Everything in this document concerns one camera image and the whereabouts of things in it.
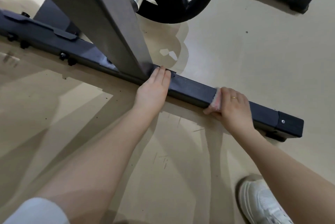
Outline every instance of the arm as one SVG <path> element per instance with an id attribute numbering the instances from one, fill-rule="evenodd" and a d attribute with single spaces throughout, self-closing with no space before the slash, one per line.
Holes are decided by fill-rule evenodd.
<path id="1" fill-rule="evenodd" d="M 142 135 L 160 112 L 171 72 L 156 68 L 133 108 L 104 137 L 71 159 L 37 194 L 60 206 L 71 224 L 98 223 Z"/>
<path id="2" fill-rule="evenodd" d="M 244 95 L 230 88 L 221 91 L 222 114 L 213 115 L 253 159 L 293 222 L 335 223 L 335 186 L 266 141 L 253 127 Z"/>

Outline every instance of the floor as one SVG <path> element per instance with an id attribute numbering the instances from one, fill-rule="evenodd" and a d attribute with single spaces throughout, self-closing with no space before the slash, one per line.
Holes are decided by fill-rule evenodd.
<path id="1" fill-rule="evenodd" d="M 0 0 L 0 8 L 34 16 L 43 1 Z M 272 142 L 335 183 L 334 15 L 334 0 L 313 0 L 304 15 L 272 0 L 212 0 L 188 22 L 138 22 L 154 63 L 304 119 L 302 138 Z M 0 56 L 2 222 L 131 108 L 137 86 L 2 37 Z M 250 173 L 257 168 L 215 120 L 168 98 L 106 222 L 243 223 L 234 185 Z"/>

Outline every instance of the metal frame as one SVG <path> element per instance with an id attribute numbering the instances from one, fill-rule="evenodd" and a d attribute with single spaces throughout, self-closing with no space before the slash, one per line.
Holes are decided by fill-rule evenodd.
<path id="1" fill-rule="evenodd" d="M 129 0 L 53 0 L 94 44 L 77 35 L 23 15 L 0 10 L 0 35 L 30 45 L 118 78 L 142 84 L 156 67 Z M 206 108 L 216 89 L 175 73 L 168 95 Z M 255 128 L 278 141 L 301 137 L 304 121 L 294 116 L 250 102 Z"/>

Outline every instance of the white sneaker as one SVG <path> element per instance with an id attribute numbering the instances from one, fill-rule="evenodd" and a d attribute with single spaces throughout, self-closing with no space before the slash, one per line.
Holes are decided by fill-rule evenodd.
<path id="1" fill-rule="evenodd" d="M 261 176 L 247 176 L 237 184 L 237 200 L 251 224 L 291 224 Z"/>

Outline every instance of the forearm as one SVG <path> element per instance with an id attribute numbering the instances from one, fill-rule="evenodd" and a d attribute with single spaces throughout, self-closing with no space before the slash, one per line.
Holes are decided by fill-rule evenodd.
<path id="1" fill-rule="evenodd" d="M 71 159 L 37 196 L 58 204 L 71 223 L 97 223 L 150 122 L 151 117 L 132 109 L 109 133 Z"/>
<path id="2" fill-rule="evenodd" d="M 295 224 L 335 223 L 333 184 L 267 142 L 256 130 L 233 136 Z"/>

